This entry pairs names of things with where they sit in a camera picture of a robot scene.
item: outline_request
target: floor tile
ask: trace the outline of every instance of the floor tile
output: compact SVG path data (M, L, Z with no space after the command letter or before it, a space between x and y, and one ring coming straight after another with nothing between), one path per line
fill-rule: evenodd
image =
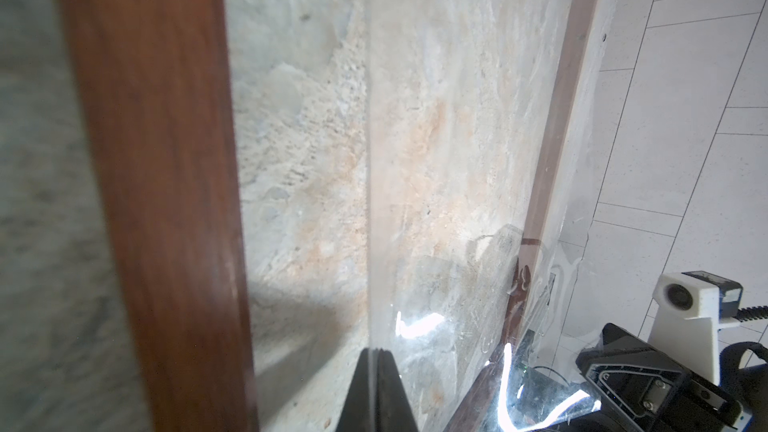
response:
M650 336L650 330L654 326L654 318L650 316L645 316L645 321L643 322L643 327L640 328L640 333L638 334L638 339L641 341L648 342L648 337Z
M601 70L634 67L652 3L653 0L618 0Z
M717 134L665 272L721 275L744 286L742 307L768 304L766 171L768 136Z
M599 203L594 220L674 237L682 217Z
M552 363L552 369L555 369L563 377L570 382L583 382L581 373L576 367L576 357L578 352L567 350L563 347L558 347L558 352L554 355L554 362ZM551 378L562 382L562 379L557 378L554 374L550 375Z
M726 344L736 344L738 342L757 342L760 341L762 331L754 331L746 327L725 328L717 334L717 339Z
M650 10L648 27L755 14L763 9L764 3L765 0L657 0Z
M763 334L763 338L759 340L759 342L764 346L768 347L768 334ZM752 357L750 357L750 360L747 361L746 366L747 367L754 367L756 365L764 364L765 361L756 355L752 354Z
M719 133L768 135L768 107L725 109Z
M563 333L591 343L607 322L639 333L672 241L595 222Z
M768 14L763 11L728 106L768 107L766 84L768 84Z
M648 317L656 317L656 312L659 311L659 304L655 300L650 301L650 307L648 308Z
M570 264L575 264L576 261L580 261L581 257L584 255L584 247L579 245L560 242L560 246L563 248L566 260L568 260Z
M587 231L592 223L631 77L631 70L612 70L598 75L592 112L592 135L587 140L588 148L582 153L574 177L560 235L562 241L582 246L587 244Z
M565 334L560 337L560 342L558 345L562 348L570 350L571 352L581 352L585 348L589 347L589 344L586 342Z
M601 202L685 213L756 20L648 29Z

